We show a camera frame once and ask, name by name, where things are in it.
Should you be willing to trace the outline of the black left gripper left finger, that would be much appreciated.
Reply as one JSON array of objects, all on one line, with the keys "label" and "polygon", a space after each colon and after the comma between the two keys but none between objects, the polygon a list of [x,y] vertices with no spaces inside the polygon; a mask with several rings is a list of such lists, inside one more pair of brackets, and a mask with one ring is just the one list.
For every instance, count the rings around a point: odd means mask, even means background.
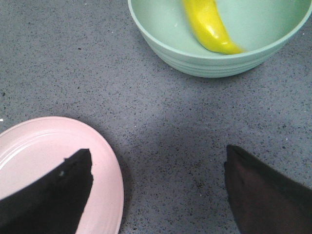
[{"label": "black left gripper left finger", "polygon": [[93,186],[92,157],[80,149],[0,201],[2,234],[74,234]]}]

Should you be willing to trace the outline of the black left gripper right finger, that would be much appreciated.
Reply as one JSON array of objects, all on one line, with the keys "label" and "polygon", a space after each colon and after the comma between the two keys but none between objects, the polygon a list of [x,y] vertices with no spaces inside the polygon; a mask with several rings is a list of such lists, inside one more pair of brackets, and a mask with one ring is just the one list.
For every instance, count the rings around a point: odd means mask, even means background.
[{"label": "black left gripper right finger", "polygon": [[310,234],[312,191],[242,149],[228,145],[225,185],[242,234]]}]

